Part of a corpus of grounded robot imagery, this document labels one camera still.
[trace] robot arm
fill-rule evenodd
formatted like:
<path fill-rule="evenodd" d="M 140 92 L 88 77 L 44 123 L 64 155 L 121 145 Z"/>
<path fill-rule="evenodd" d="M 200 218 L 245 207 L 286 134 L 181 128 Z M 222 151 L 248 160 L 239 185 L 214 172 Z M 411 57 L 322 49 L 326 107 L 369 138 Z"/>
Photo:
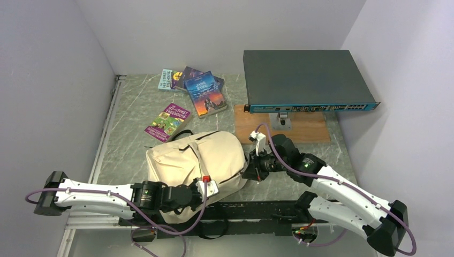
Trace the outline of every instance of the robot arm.
<path fill-rule="evenodd" d="M 109 214 L 130 220 L 135 211 L 122 199 L 108 193 L 81 193 L 74 189 L 107 191 L 130 199 L 136 206 L 149 215 L 191 207 L 195 210 L 202 204 L 204 195 L 203 181 L 195 179 L 191 185 L 168 186 L 162 182 L 144 181 L 126 185 L 96 185 L 71 180 L 62 171 L 54 171 L 44 188 L 63 188 L 65 191 L 42 192 L 34 213 L 47 216 L 61 215 L 67 209 Z M 219 193 L 214 180 L 207 183 L 207 197 Z"/>
<path fill-rule="evenodd" d="M 295 211 L 300 217 L 337 224 L 365 238 L 378 252 L 387 256 L 395 255 L 405 235 L 405 229 L 385 210 L 396 215 L 408 226 L 407 207 L 402 202 L 396 200 L 389 203 L 366 192 L 342 177 L 318 157 L 300 153 L 293 142 L 283 134 L 272 137 L 279 157 L 293 169 L 310 174 L 311 177 L 289 171 L 274 153 L 268 154 L 264 150 L 266 137 L 262 133 L 254 131 L 249 139 L 256 143 L 256 149 L 249 154 L 249 167 L 243 178 L 262 181 L 270 172 L 286 171 L 293 180 L 326 192 L 341 203 L 339 205 L 314 193 L 305 192 L 295 204 Z M 377 204 L 372 204 L 362 194 Z"/>

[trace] gray marble table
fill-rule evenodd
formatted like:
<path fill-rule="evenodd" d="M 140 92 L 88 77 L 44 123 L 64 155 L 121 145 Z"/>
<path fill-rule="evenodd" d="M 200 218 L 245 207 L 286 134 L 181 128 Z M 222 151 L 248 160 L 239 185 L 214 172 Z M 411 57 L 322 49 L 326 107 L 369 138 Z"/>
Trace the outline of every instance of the gray marble table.
<path fill-rule="evenodd" d="M 194 133 L 214 130 L 234 133 L 233 106 L 247 103 L 244 74 L 215 75 L 225 80 L 222 93 L 229 106 L 217 115 L 202 119 L 194 117 L 186 127 Z M 123 88 L 120 89 L 121 98 L 113 119 L 98 184 L 121 185 L 146 180 L 148 168 L 145 146 L 155 146 L 159 142 L 143 132 L 145 127 L 171 102 L 195 111 L 187 94 L 158 91 L 160 77 L 160 74 L 126 77 Z M 300 143 L 297 147 L 301 152 L 312 153 L 325 160 L 339 174 L 356 184 L 337 116 L 335 113 L 325 113 L 324 116 L 331 142 Z M 243 148 L 248 153 L 252 150 L 252 145 L 243 145 Z M 284 172 L 278 172 L 271 173 L 259 184 L 249 181 L 243 189 L 224 198 L 223 201 L 296 200 L 306 190 L 310 190 L 306 185 L 294 182 Z M 312 192 L 330 199 L 330 196 L 324 193 Z"/>

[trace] backpack zipper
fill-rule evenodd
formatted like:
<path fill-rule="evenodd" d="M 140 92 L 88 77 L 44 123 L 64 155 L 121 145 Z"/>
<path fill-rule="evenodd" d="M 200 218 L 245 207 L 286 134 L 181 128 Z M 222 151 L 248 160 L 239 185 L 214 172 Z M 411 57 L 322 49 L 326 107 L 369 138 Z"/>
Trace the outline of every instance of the backpack zipper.
<path fill-rule="evenodd" d="M 207 136 L 209 136 L 209 135 L 213 135 L 214 133 L 217 133 L 217 132 L 220 132 L 220 130 L 217 130 L 217 131 L 214 131 L 214 132 L 212 132 L 212 133 L 209 133 L 209 134 L 203 135 L 203 136 L 201 136 L 201 137 L 198 137 L 198 138 L 194 139 L 193 142 L 195 142 L 196 140 L 200 140 L 200 139 L 202 139 L 202 138 L 204 138 L 204 137 L 207 137 Z M 185 148 L 183 148 L 183 149 L 179 148 L 178 150 L 180 150 L 180 151 L 186 151 L 188 148 L 189 148 L 189 145 L 187 145 L 187 146 L 186 146 Z"/>
<path fill-rule="evenodd" d="M 228 179 L 226 179 L 226 180 L 221 181 L 221 182 L 219 183 L 219 185 L 222 184 L 222 183 L 224 183 L 224 182 L 229 181 L 229 180 L 232 179 L 232 178 L 236 178 L 236 177 L 238 177 L 239 175 L 242 175 L 242 174 L 241 174 L 241 171 L 242 171 L 242 170 L 243 170 L 243 169 L 239 170 L 239 171 L 238 171 L 235 175 L 233 175 L 232 177 L 230 177 L 230 178 L 228 178 Z"/>
<path fill-rule="evenodd" d="M 222 183 L 224 183 L 224 182 L 229 181 L 229 180 L 232 179 L 232 178 L 236 178 L 236 177 L 238 177 L 239 175 L 241 175 L 241 171 L 238 171 L 238 172 L 237 172 L 235 175 L 233 175 L 232 177 L 230 177 L 230 178 L 228 178 L 228 179 L 226 179 L 226 180 L 221 181 L 221 182 L 219 183 L 219 185 L 222 184 Z"/>

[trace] wooden board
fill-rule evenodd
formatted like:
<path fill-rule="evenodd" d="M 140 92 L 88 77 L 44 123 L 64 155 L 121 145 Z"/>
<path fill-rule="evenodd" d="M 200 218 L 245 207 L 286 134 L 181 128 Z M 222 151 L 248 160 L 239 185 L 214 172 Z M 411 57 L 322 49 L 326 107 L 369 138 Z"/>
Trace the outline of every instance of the wooden board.
<path fill-rule="evenodd" d="M 237 104 L 234 107 L 235 112 L 235 135 L 244 144 L 252 144 L 249 141 L 250 133 L 257 128 L 259 124 L 267 123 L 270 125 L 268 114 L 251 114 L 244 112 L 244 105 Z M 275 131 L 271 127 L 271 135 L 284 134 L 294 143 L 327 143 L 330 142 L 328 129 L 326 128 L 325 119 L 321 112 L 295 112 L 289 113 L 292 122 L 292 130 Z M 260 132 L 266 134 L 266 129 L 261 127 Z"/>

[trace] book cover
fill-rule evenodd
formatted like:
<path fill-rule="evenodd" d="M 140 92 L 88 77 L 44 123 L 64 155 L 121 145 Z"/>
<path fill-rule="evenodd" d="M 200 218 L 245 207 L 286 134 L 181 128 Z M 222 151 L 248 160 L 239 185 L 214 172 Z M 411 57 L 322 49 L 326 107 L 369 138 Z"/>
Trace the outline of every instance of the book cover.
<path fill-rule="evenodd" d="M 157 89 L 160 91 L 178 92 L 178 90 L 175 89 L 175 87 L 182 74 L 183 73 L 181 71 L 163 69 Z"/>
<path fill-rule="evenodd" d="M 210 71 L 184 81 L 199 117 L 215 114 L 227 108 L 224 96 Z"/>
<path fill-rule="evenodd" d="M 181 131 L 190 119 L 190 111 L 171 103 L 153 120 L 145 132 L 165 143 Z"/>
<path fill-rule="evenodd" d="M 182 74 L 181 74 L 181 76 L 179 78 L 179 81 L 178 81 L 177 85 L 175 86 L 175 88 L 187 93 L 187 89 L 186 89 L 186 86 L 184 84 L 184 81 L 188 80 L 188 79 L 192 79 L 192 78 L 197 77 L 197 76 L 200 76 L 202 74 L 203 74 L 203 72 L 187 66 L 184 69 L 184 71 L 182 72 Z M 221 79 L 221 78 L 218 78 L 216 76 L 214 76 L 214 79 L 218 83 L 217 86 L 218 86 L 219 90 L 221 91 L 222 90 L 222 86 L 224 86 L 224 80 Z"/>

